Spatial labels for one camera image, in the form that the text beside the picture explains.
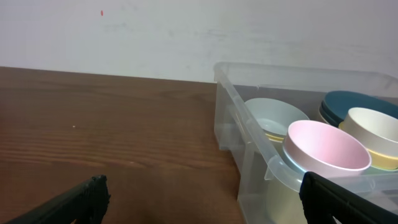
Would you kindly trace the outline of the yellow cup front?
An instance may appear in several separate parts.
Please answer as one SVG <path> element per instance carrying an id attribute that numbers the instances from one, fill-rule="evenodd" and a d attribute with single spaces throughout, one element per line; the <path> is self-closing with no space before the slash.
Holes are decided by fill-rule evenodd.
<path id="1" fill-rule="evenodd" d="M 344 122 L 338 126 L 357 139 L 370 153 L 372 166 L 386 171 L 397 170 L 397 142 L 380 137 L 361 127 L 346 129 Z"/>

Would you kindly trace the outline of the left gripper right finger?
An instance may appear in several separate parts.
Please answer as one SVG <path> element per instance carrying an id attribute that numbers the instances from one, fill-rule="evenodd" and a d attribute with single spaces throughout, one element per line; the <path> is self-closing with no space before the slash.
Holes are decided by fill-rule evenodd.
<path id="1" fill-rule="evenodd" d="M 397 224 L 396 214 L 314 172 L 304 174 L 299 197 L 308 224 Z"/>

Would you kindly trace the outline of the pink cup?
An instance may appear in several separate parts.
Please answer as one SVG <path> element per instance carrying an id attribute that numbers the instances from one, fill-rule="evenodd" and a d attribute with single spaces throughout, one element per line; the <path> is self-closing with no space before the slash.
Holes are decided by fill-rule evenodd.
<path id="1" fill-rule="evenodd" d="M 312 120 L 290 124 L 283 149 L 303 170 L 326 178 L 357 176 L 372 163 L 370 153 L 357 139 Z"/>

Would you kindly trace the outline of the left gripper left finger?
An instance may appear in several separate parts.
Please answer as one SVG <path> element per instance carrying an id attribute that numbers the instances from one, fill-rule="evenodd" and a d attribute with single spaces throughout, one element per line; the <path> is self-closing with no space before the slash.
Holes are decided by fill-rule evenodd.
<path id="1" fill-rule="evenodd" d="M 100 224 L 111 197 L 106 182 L 105 175 L 92 176 L 6 224 Z"/>

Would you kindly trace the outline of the yellow cup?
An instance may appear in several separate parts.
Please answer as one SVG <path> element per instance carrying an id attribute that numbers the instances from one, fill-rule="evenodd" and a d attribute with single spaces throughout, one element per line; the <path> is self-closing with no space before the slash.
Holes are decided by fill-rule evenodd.
<path id="1" fill-rule="evenodd" d="M 386 171 L 397 170 L 397 142 L 380 137 L 361 127 L 346 129 L 344 122 L 338 126 L 357 139 L 370 153 L 372 166 Z"/>
<path id="2" fill-rule="evenodd" d="M 307 224 L 299 193 L 277 179 L 269 182 L 266 210 L 276 224 Z"/>

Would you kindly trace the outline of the yellow small bowl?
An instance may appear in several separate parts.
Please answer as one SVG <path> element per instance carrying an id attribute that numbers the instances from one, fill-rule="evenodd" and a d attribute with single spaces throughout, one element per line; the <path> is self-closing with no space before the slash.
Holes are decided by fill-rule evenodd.
<path id="1" fill-rule="evenodd" d="M 282 142 L 284 140 L 284 137 L 273 136 L 273 135 L 271 135 L 269 133 L 265 133 L 265 135 L 270 141 Z"/>

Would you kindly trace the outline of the cream white cup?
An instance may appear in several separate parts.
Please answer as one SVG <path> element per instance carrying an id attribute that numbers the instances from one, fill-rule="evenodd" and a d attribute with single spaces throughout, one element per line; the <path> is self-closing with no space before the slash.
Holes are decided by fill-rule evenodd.
<path id="1" fill-rule="evenodd" d="M 351 108 L 340 128 L 363 146 L 379 154 L 397 157 L 397 118 L 367 108 Z"/>

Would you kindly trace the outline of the clear plastic storage container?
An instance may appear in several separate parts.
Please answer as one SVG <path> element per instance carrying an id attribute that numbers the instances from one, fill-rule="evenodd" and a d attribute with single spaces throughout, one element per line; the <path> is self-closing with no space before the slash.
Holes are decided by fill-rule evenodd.
<path id="1" fill-rule="evenodd" d="M 238 202 L 246 223 L 274 223 L 266 210 L 269 182 L 277 179 L 300 192 L 303 176 L 282 160 L 283 142 L 270 141 L 245 106 L 253 98 L 272 98 L 326 123 L 319 107 L 328 92 L 353 91 L 397 105 L 397 79 L 374 72 L 217 63 L 215 135 L 231 151 L 241 174 Z M 371 166 L 357 176 L 327 178 L 363 199 L 397 212 L 397 170 Z"/>

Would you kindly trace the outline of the grey small bowl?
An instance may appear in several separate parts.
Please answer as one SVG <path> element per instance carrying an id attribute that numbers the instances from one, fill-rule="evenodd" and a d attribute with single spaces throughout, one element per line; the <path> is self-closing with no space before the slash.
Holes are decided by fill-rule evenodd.
<path id="1" fill-rule="evenodd" d="M 283 101 L 272 98 L 253 98 L 245 106 L 260 127 L 272 136 L 284 137 L 291 123 L 309 120 L 300 109 Z"/>

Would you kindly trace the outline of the light blue cup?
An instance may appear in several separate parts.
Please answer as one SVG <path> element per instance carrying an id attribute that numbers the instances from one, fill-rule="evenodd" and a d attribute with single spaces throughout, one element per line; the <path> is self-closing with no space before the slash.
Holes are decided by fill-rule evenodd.
<path id="1" fill-rule="evenodd" d="M 298 174 L 304 175 L 306 173 L 306 170 L 303 169 L 300 165 L 298 165 L 287 153 L 285 150 L 285 147 L 282 147 L 282 155 L 281 155 L 282 160 L 289 166 L 292 170 L 296 171 Z"/>

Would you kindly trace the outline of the dark blue bowl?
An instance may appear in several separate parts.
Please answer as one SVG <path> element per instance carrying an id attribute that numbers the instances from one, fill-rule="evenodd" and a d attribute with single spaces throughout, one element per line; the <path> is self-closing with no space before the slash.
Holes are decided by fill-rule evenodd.
<path id="1" fill-rule="evenodd" d="M 397 118 L 397 105 L 353 91 L 328 92 L 321 106 L 339 124 L 343 122 L 351 108 L 367 108 Z"/>
<path id="2" fill-rule="evenodd" d="M 339 126 L 339 122 L 335 121 L 331 116 L 329 116 L 325 110 L 323 109 L 322 106 L 319 107 L 319 114 L 322 117 L 322 120 L 324 120 L 326 123 L 334 126 L 334 127 L 338 127 Z"/>

